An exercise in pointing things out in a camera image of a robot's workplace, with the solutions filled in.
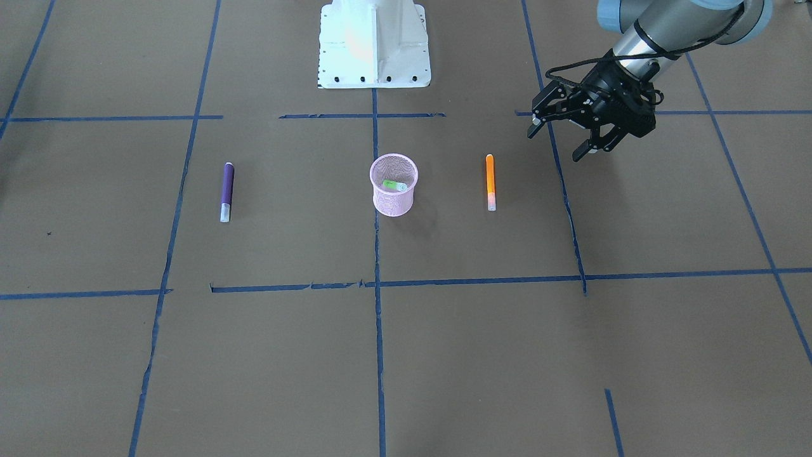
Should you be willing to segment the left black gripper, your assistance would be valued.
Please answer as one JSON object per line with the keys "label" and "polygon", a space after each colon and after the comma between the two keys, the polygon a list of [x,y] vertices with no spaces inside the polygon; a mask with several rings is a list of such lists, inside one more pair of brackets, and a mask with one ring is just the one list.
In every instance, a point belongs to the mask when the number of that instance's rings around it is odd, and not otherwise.
{"label": "left black gripper", "polygon": [[[591,130],[572,152],[573,162],[598,150],[611,152],[627,134],[643,138],[655,129],[656,107],[662,102],[662,93],[653,86],[660,63],[658,54],[617,56],[609,50],[600,58],[551,67],[545,73],[549,83],[532,101],[527,138],[552,121]],[[606,125],[612,128],[601,134]]]}

